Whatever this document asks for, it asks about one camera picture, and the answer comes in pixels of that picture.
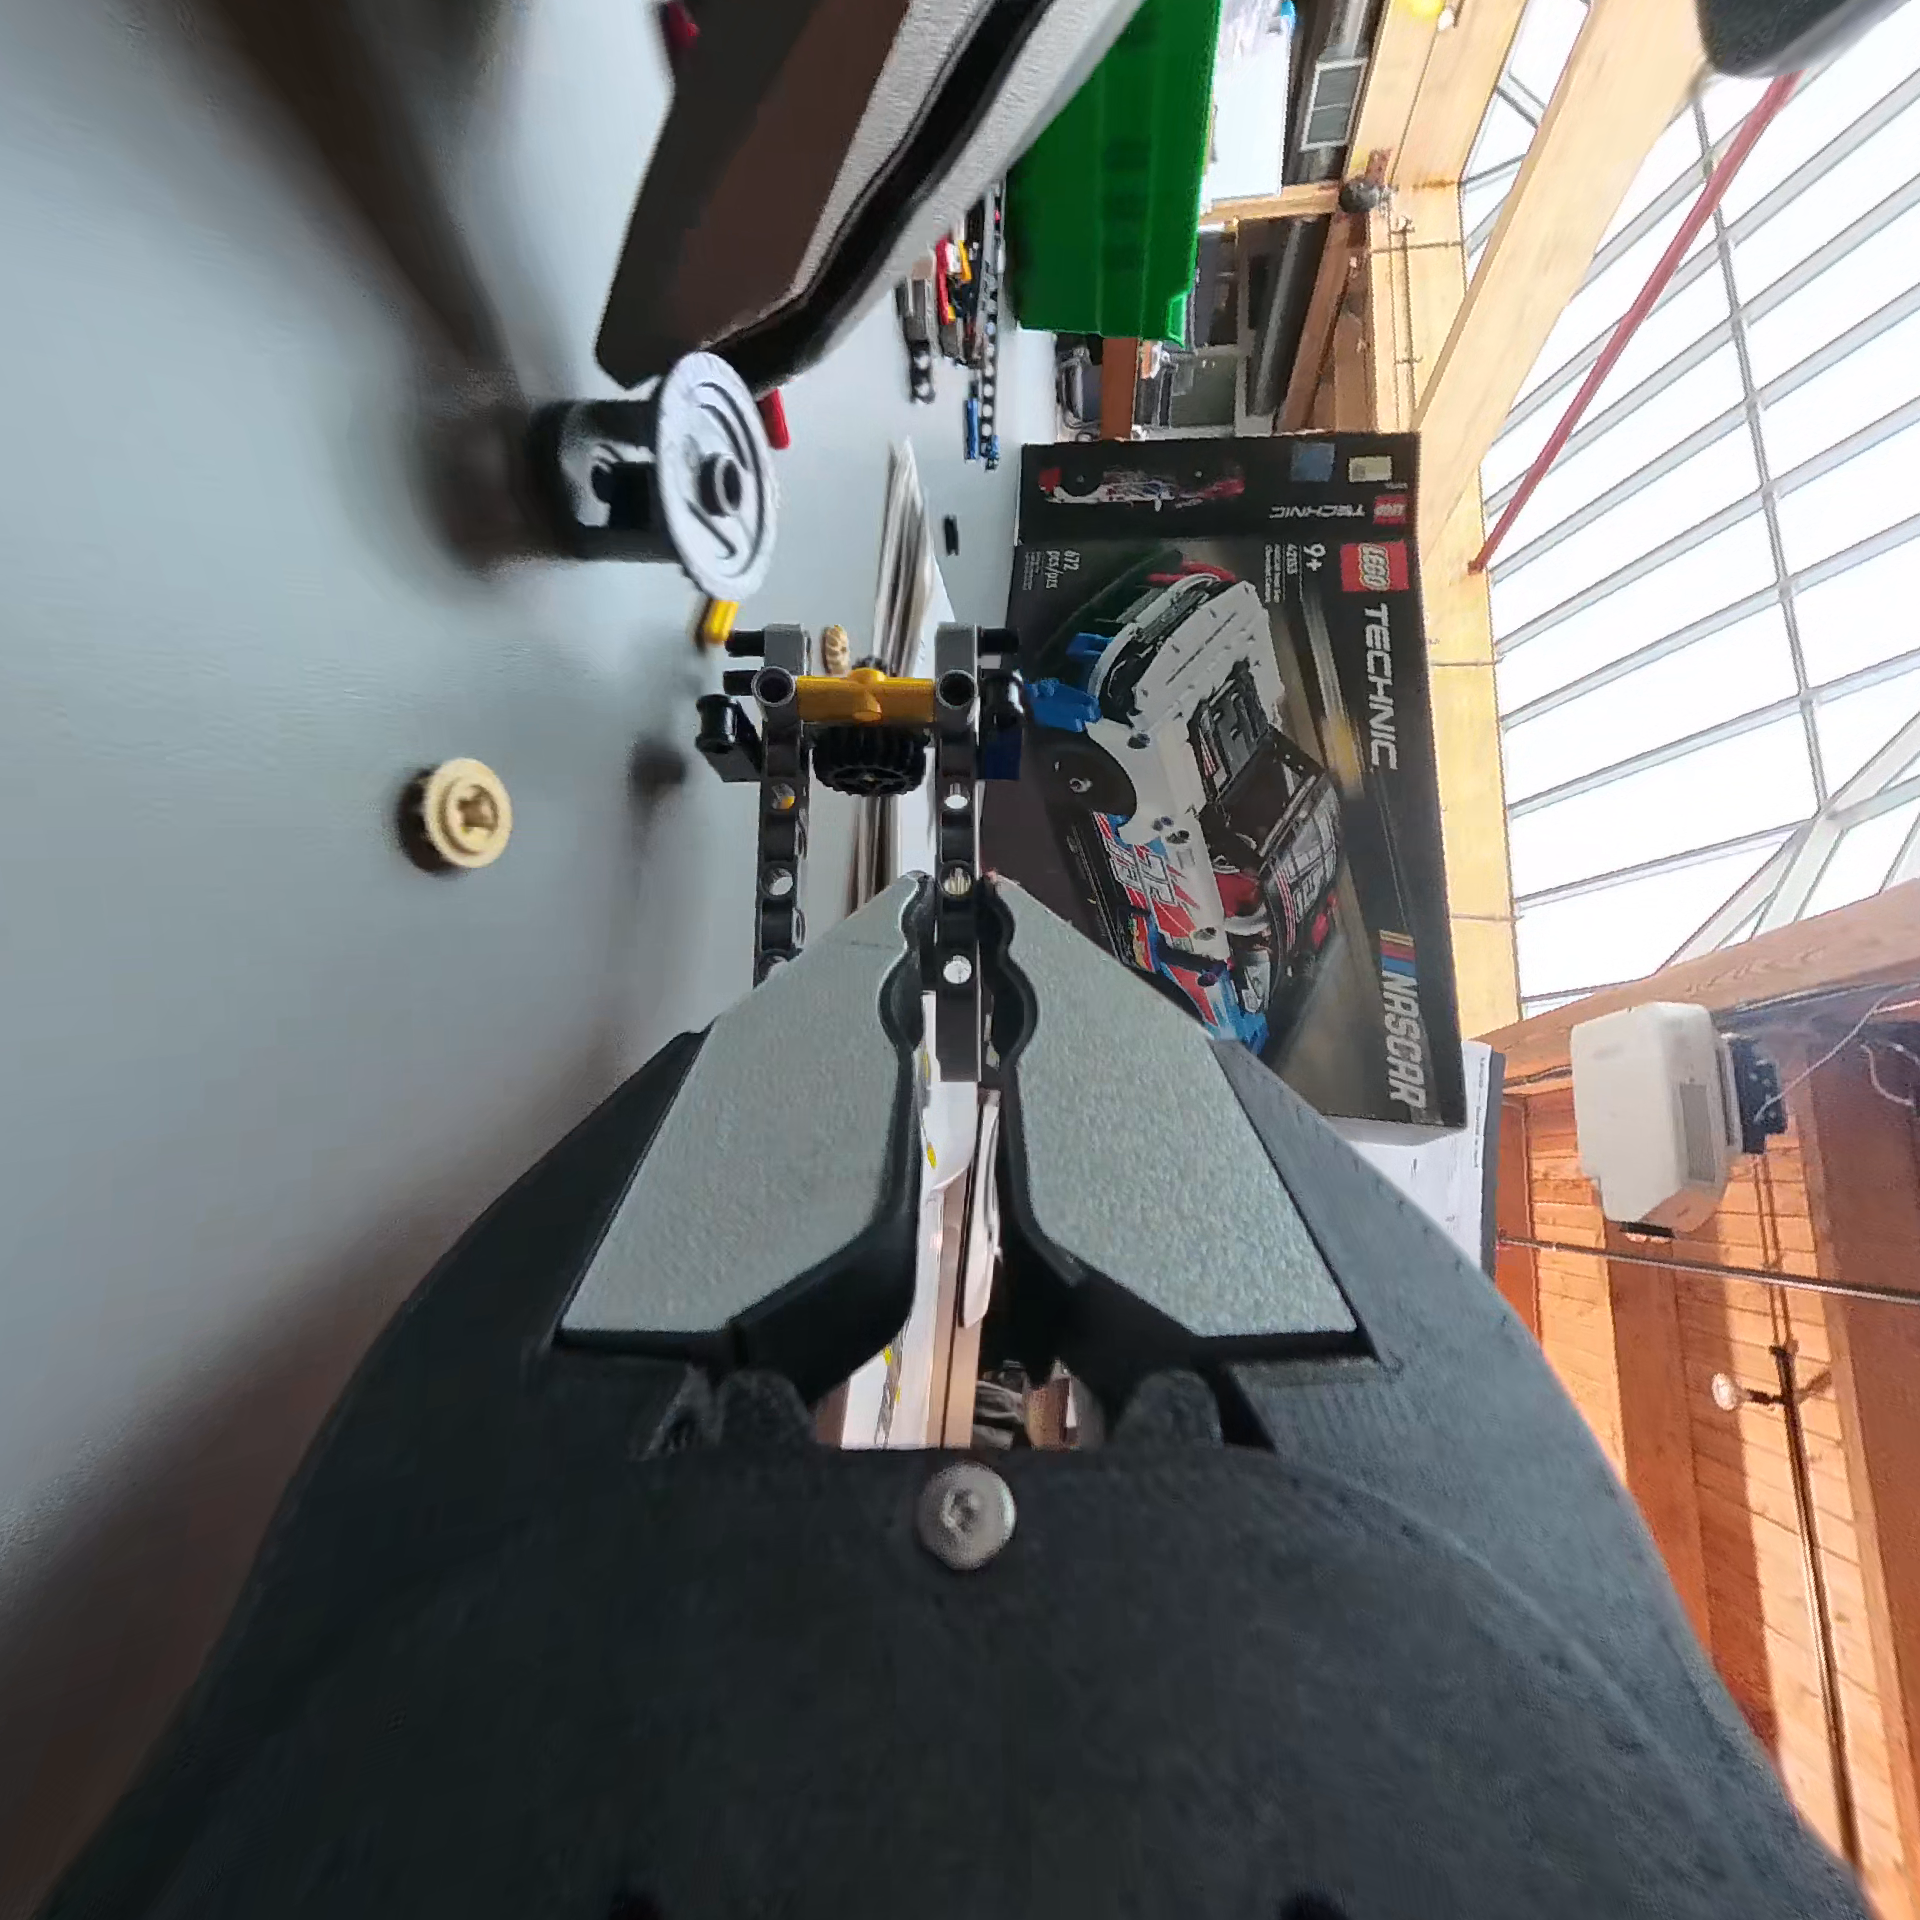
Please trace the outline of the wooden roof beam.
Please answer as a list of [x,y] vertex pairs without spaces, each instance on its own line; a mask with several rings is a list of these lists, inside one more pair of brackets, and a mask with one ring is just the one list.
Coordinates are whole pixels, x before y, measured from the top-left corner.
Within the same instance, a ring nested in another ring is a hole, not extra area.
[[1692,1],[1593,1],[1424,390],[1421,506],[1445,520],[1644,157],[1704,64]]

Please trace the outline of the small tan lego gear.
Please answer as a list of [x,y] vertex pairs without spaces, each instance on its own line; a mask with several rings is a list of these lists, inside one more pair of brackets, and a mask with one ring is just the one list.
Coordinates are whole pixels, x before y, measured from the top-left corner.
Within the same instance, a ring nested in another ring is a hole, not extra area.
[[481,872],[511,840],[511,794],[484,761],[443,758],[407,780],[393,820],[400,849],[421,872]]

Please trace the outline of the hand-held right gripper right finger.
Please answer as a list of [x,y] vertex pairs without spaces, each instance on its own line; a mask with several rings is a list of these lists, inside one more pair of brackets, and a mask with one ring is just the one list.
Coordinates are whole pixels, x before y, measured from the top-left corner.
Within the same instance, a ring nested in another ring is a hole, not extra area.
[[1023,1362],[1103,1409],[1155,1375],[1350,1375],[1360,1316],[1220,1047],[1013,880],[992,881],[998,1197]]

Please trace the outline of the dark grey lego differential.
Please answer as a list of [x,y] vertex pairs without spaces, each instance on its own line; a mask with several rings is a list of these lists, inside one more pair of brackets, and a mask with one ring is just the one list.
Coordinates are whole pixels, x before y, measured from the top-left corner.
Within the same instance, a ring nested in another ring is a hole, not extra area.
[[543,527],[571,560],[672,564],[728,602],[751,598],[772,564],[774,449],[718,353],[683,353],[633,397],[541,405],[525,462]]

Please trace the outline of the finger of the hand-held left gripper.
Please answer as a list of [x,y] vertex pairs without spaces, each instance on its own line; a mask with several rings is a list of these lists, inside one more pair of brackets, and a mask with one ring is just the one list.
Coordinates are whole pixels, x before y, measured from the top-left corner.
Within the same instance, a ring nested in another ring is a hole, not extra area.
[[1001,176],[1045,89],[1048,5],[709,5],[598,322],[635,390],[712,352],[809,370]]
[[772,290],[728,326],[750,388],[813,367],[998,181],[1139,5],[817,5],[743,145]]

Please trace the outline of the green plastic bin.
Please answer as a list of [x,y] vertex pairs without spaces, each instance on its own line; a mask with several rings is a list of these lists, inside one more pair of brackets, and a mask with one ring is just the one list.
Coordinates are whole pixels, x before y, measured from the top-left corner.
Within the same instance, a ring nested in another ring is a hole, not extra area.
[[1196,274],[1219,1],[1143,1],[1006,182],[1023,328],[1175,345]]

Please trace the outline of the pile of loose lego pieces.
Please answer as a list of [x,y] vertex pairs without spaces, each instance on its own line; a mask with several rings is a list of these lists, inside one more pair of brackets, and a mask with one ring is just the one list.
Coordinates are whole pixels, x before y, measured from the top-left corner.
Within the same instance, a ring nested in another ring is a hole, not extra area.
[[911,402],[936,396],[936,366],[967,375],[964,456],[1001,464],[998,361],[1006,290],[1003,182],[992,182],[896,287]]

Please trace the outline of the black lego set box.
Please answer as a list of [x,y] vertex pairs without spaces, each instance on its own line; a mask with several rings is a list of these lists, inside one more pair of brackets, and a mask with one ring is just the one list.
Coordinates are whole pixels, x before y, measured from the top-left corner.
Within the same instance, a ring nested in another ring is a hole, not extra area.
[[982,857],[1332,1120],[1467,1118],[1421,442],[1027,445]]

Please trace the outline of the grey lego frame assembly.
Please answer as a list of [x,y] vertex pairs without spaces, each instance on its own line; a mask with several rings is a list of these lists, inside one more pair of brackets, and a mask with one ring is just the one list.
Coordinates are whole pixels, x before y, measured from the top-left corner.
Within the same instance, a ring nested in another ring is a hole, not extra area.
[[931,996],[933,1057],[945,1081],[980,1081],[988,1005],[980,942],[988,881],[979,858],[984,782],[1019,767],[1023,684],[1017,638],[945,624],[933,673],[855,665],[809,673],[798,626],[733,633],[735,660],[695,704],[695,750],[726,784],[757,794],[751,978],[764,982],[804,946],[803,872],[815,784],[852,799],[931,794],[933,840],[923,902],[907,912],[905,946]]

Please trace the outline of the white dark-edged board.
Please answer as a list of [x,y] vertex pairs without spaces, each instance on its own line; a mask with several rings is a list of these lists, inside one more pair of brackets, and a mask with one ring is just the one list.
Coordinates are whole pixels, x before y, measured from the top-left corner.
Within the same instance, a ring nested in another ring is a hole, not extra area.
[[1455,1129],[1347,1118],[1327,1118],[1327,1125],[1491,1280],[1497,1270],[1503,1056],[1483,1040],[1462,1040],[1460,1069],[1465,1120]]

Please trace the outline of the white wall-mounted device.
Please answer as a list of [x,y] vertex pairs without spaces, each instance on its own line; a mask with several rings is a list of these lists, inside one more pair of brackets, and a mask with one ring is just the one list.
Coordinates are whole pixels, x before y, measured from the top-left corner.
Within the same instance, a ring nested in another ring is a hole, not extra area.
[[1568,1065],[1579,1167],[1628,1231],[1700,1229],[1735,1162],[1787,1125],[1776,1057],[1700,1002],[1657,999],[1575,1024]]

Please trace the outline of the red ceiling pipe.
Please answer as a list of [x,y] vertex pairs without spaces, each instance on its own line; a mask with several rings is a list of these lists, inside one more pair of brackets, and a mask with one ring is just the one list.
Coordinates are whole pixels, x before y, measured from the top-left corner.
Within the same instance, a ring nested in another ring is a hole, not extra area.
[[1467,564],[1467,572],[1472,575],[1485,573],[1500,544],[1512,529],[1516,520],[1524,514],[1524,506],[1536,495],[1540,481],[1547,477],[1547,470],[1557,464],[1557,458],[1573,441],[1583,415],[1590,410],[1599,388],[1607,384],[1611,372],[1619,367],[1619,361],[1624,357],[1624,349],[1631,345],[1647,314],[1665,297],[1694,242],[1711,223],[1711,215],[1718,209],[1729,185],[1739,177],[1749,156],[1757,148],[1765,129],[1787,106],[1790,97],[1800,87],[1805,76],[1808,70],[1799,68],[1771,80],[1765,87],[1763,95],[1752,103],[1750,112],[1743,116],[1739,128],[1729,132],[1718,148],[1703,148],[1703,156],[1711,157],[1711,168],[1704,174],[1694,204],[1687,207],[1687,215],[1679,221],[1679,226],[1676,226],[1668,247],[1649,266],[1631,303],[1623,310],[1614,334],[1607,337],[1607,345],[1599,346],[1599,352],[1593,357],[1587,375],[1581,376],[1579,385],[1568,400],[1568,408],[1558,415],[1549,437],[1532,458],[1529,469],[1510,489],[1510,495],[1505,497],[1500,518],[1492,520],[1481,541],[1479,552]]

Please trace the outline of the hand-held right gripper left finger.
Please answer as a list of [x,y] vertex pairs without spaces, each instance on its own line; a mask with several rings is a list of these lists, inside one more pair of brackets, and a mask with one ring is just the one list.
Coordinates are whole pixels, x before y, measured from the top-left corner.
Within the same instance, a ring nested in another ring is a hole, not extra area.
[[905,1327],[923,895],[926,878],[899,878],[709,1024],[563,1343],[774,1373],[817,1401]]

